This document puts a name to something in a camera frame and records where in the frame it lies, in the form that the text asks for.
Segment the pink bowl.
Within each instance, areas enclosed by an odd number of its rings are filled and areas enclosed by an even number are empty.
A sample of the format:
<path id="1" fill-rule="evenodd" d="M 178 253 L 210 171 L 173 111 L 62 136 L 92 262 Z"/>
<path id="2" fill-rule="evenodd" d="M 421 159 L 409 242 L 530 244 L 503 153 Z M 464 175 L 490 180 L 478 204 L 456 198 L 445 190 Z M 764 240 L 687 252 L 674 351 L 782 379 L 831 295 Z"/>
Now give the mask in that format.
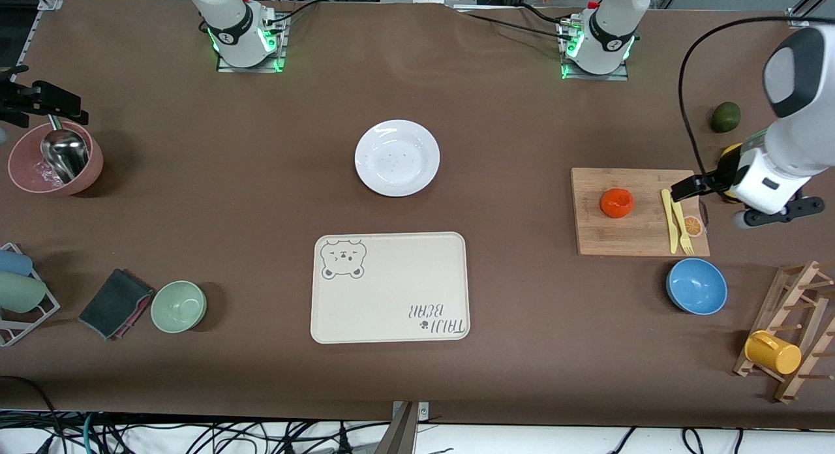
<path id="1" fill-rule="evenodd" d="M 72 196 L 89 189 L 98 180 L 104 166 L 104 157 L 98 142 L 80 124 L 64 121 L 62 127 L 78 133 L 89 150 L 89 162 L 81 174 L 71 183 L 62 184 L 48 168 L 40 151 L 40 142 L 53 130 L 52 125 L 46 123 L 27 131 L 12 148 L 8 160 L 8 175 L 16 187 L 41 196 Z"/>

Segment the pale green bowl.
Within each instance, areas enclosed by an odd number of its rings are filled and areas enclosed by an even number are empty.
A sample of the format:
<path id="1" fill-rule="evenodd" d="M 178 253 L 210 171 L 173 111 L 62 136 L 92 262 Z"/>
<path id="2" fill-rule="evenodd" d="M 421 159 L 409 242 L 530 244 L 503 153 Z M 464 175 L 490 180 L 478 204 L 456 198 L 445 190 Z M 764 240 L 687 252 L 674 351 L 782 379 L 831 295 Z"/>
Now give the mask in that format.
<path id="1" fill-rule="evenodd" d="M 167 334 L 179 334 L 197 326 L 206 309 L 206 297 L 200 287 L 179 280 L 170 282 L 155 294 L 150 316 L 157 329 Z"/>

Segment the pale green cup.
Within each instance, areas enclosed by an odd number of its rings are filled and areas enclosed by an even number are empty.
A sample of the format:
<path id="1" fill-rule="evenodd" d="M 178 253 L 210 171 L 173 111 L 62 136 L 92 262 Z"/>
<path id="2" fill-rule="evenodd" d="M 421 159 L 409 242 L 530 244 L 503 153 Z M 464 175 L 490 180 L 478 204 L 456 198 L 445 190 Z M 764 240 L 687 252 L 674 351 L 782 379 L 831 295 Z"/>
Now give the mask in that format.
<path id="1" fill-rule="evenodd" d="M 30 312 L 39 306 L 48 289 L 38 279 L 0 271 L 0 308 L 11 312 Z"/>

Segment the yellow plastic mug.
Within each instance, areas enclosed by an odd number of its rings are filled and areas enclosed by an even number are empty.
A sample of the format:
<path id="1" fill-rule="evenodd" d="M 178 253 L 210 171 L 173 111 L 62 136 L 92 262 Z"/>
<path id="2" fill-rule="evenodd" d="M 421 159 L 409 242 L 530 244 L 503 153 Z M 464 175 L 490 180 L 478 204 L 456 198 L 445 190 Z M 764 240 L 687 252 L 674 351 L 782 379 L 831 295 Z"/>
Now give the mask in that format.
<path id="1" fill-rule="evenodd" d="M 748 361 L 784 376 L 796 371 L 802 362 L 802 351 L 766 330 L 757 330 L 746 339 L 743 353 Z"/>

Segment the yellow plastic knife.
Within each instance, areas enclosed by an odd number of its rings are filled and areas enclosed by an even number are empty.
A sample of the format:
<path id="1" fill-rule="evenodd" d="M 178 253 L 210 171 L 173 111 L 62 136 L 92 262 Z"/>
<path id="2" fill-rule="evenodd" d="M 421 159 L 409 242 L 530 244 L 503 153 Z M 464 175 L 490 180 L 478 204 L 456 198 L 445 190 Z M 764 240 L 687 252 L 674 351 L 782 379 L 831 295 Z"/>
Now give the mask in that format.
<path id="1" fill-rule="evenodd" d="M 676 219 L 674 219 L 670 190 L 661 189 L 660 198 L 662 200 L 666 216 L 667 229 L 670 240 L 670 253 L 672 255 L 676 255 L 679 249 L 679 229 L 676 225 Z"/>

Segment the white round plate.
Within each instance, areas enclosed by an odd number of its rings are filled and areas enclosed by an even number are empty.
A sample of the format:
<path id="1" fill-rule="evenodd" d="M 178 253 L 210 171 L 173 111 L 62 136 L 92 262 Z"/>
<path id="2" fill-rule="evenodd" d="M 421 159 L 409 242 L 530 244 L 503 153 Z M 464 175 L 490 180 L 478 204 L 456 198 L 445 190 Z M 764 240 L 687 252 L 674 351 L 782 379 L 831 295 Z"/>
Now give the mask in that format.
<path id="1" fill-rule="evenodd" d="M 363 134 L 353 162 L 368 189 L 397 198 L 431 183 L 440 168 L 440 149 L 433 134 L 417 122 L 389 120 Z"/>

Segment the wooden peg drying rack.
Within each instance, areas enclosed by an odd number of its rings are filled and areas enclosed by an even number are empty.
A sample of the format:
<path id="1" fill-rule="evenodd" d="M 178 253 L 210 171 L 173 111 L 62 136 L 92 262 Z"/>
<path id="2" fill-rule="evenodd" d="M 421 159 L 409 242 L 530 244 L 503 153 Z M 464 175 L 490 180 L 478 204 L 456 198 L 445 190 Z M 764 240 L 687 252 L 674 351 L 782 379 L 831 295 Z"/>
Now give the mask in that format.
<path id="1" fill-rule="evenodd" d="M 811 260 L 778 269 L 748 336 L 766 330 L 802 351 L 802 362 L 781 376 L 748 361 L 742 350 L 733 367 L 737 376 L 763 372 L 778 383 L 774 398 L 784 404 L 797 399 L 805 382 L 835 380 L 835 278 Z"/>

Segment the orange mandarin fruit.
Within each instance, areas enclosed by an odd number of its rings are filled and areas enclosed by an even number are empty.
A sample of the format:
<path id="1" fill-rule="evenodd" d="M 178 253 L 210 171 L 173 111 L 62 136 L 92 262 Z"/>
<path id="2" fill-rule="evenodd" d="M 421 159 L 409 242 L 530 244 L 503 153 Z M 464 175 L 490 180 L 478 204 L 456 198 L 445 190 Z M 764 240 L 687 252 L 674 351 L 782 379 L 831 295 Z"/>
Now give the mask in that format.
<path id="1" fill-rule="evenodd" d="M 600 198 L 600 210 L 612 219 L 621 219 L 630 215 L 634 207 L 634 196 L 627 189 L 609 189 Z"/>

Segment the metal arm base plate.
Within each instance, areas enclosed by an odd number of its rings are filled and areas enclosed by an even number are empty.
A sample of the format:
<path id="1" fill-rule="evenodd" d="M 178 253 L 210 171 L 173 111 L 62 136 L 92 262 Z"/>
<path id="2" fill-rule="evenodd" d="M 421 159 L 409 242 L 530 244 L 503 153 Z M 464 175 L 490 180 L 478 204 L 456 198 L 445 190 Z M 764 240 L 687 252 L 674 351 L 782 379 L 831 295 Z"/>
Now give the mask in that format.
<path id="1" fill-rule="evenodd" d="M 286 52 L 290 34 L 288 21 L 273 24 L 260 32 L 262 42 L 266 44 L 269 53 L 263 61 L 252 67 L 233 67 L 220 56 L 217 45 L 213 43 L 213 50 L 217 54 L 217 72 L 247 73 L 247 74 L 277 74 L 284 71 Z"/>
<path id="2" fill-rule="evenodd" d="M 628 80 L 626 59 L 635 35 L 611 37 L 604 35 L 597 40 L 588 20 L 581 13 L 570 14 L 555 24 L 560 41 L 561 73 L 564 79 Z"/>

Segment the light blue cup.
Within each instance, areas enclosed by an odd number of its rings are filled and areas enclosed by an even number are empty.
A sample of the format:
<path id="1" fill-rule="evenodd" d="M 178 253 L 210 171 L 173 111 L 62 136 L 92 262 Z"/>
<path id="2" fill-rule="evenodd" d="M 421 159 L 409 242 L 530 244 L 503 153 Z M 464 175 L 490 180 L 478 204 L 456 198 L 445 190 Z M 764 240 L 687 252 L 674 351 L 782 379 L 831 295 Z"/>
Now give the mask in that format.
<path id="1" fill-rule="evenodd" d="M 14 250 L 0 250 L 0 272 L 28 277 L 33 270 L 32 258 Z"/>

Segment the dark slanted pole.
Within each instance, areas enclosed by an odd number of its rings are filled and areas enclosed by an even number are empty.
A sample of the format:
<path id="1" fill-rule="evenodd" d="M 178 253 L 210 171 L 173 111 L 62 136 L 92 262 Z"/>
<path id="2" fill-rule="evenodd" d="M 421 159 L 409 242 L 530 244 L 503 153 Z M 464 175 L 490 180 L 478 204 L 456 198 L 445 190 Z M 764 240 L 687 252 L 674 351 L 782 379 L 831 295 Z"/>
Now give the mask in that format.
<path id="1" fill-rule="evenodd" d="M 393 421 L 378 443 L 374 454 L 414 454 L 414 443 L 421 415 L 420 402 L 398 402 Z"/>

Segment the cream tray with bear print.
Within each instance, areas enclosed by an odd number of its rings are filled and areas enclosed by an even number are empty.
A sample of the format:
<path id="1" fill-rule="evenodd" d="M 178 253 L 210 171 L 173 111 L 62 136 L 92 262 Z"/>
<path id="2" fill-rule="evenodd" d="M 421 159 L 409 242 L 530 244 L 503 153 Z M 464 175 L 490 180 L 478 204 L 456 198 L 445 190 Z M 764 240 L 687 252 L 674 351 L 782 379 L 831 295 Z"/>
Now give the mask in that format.
<path id="1" fill-rule="evenodd" d="M 314 249 L 311 338 L 320 344 L 458 341 L 470 331 L 461 234 L 327 235 Z"/>

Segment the metal scoop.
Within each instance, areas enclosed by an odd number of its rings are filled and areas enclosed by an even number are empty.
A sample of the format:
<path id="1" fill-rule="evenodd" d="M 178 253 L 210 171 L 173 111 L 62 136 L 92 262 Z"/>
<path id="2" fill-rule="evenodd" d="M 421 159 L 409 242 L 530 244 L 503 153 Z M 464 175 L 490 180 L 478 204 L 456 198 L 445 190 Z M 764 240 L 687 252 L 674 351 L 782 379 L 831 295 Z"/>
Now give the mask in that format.
<path id="1" fill-rule="evenodd" d="M 56 115 L 48 115 L 48 120 L 52 129 L 40 142 L 40 153 L 54 174 L 69 184 L 86 167 L 89 150 L 80 134 L 65 129 Z"/>

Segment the yellow plastic fork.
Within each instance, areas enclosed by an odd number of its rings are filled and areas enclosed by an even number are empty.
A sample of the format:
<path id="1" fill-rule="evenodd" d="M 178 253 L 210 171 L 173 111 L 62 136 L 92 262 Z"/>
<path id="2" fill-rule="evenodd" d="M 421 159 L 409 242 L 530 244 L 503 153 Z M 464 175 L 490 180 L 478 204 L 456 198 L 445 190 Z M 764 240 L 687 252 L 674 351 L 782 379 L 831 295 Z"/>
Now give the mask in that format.
<path id="1" fill-rule="evenodd" d="M 683 214 L 683 210 L 682 210 L 679 202 L 675 202 L 675 201 L 671 202 L 671 207 L 672 207 L 672 211 L 674 213 L 674 216 L 676 217 L 676 222 L 678 224 L 678 229 L 679 229 L 679 232 L 680 232 L 679 243 L 680 243 L 681 249 L 683 250 L 685 255 L 694 256 L 695 252 L 694 252 L 694 249 L 692 247 L 691 238 L 689 237 L 689 234 L 687 233 L 685 216 Z"/>

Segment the bamboo cutting board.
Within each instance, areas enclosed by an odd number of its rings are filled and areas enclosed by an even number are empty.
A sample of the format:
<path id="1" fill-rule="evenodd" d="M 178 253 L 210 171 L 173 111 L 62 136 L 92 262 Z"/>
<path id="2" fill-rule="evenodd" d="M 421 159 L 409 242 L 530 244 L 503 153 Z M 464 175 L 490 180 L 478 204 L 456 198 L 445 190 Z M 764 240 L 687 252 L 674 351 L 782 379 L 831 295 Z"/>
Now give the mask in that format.
<path id="1" fill-rule="evenodd" d="M 571 184 L 577 249 L 587 256 L 671 257 L 670 239 L 660 192 L 692 170 L 572 168 Z M 612 219 L 600 209 L 609 189 L 629 190 L 633 211 Z"/>

